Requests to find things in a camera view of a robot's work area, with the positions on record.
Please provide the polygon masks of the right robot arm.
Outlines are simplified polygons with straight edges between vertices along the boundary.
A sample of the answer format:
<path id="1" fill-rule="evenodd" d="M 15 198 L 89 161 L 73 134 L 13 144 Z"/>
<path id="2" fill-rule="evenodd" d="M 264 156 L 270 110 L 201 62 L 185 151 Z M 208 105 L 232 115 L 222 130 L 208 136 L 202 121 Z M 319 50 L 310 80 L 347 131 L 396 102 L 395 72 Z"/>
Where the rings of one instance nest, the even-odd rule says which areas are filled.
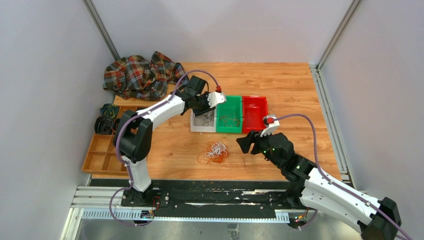
<path id="1" fill-rule="evenodd" d="M 297 154 L 282 134 L 250 131 L 237 138 L 244 154 L 262 154 L 290 182 L 286 203 L 294 209 L 312 208 L 347 224 L 364 240 L 394 240 L 402 221 L 395 201 L 378 199 L 332 177 L 318 165 Z"/>

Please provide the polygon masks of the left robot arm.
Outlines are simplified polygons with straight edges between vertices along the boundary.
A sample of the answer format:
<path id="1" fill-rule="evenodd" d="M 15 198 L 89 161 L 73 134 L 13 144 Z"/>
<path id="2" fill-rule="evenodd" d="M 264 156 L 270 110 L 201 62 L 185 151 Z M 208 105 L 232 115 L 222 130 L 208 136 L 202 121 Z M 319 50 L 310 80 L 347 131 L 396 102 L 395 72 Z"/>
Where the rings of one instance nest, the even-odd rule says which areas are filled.
<path id="1" fill-rule="evenodd" d="M 133 198 L 140 206 L 149 206 L 153 201 L 147 167 L 153 131 L 188 110 L 202 113 L 212 109 L 207 86 L 206 80 L 193 76 L 164 100 L 141 111 L 128 110 L 120 118 L 114 137 L 116 157 L 127 169 L 129 188 L 135 191 Z"/>

